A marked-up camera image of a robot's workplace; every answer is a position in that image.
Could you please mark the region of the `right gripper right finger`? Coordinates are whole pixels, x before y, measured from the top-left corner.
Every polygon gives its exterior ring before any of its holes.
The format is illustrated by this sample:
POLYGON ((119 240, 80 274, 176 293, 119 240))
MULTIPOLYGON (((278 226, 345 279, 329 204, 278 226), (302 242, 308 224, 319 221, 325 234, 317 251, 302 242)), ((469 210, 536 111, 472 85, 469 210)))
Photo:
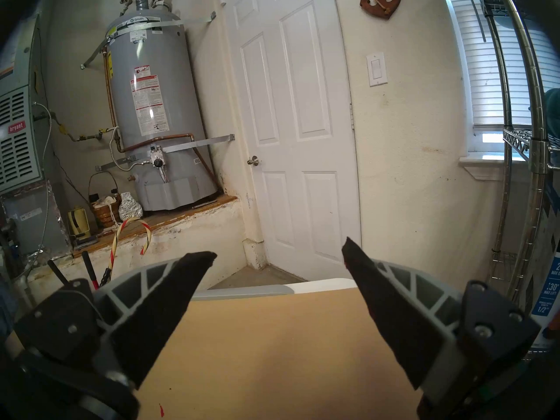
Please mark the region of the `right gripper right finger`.
POLYGON ((350 237, 346 269, 392 350, 419 406, 469 406, 487 400, 483 385, 500 381, 524 359, 540 325, 489 284, 472 279, 462 292, 430 274, 373 259, 350 237))

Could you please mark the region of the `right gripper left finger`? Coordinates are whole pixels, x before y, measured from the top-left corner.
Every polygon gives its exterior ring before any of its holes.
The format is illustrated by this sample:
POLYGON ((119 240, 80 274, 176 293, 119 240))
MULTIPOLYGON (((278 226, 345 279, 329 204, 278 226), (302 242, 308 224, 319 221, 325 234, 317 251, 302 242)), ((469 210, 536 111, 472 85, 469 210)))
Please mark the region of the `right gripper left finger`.
POLYGON ((69 281, 16 321, 15 334, 55 363, 100 376, 121 373, 139 387, 216 258, 211 251, 187 253, 96 291, 85 278, 69 281))

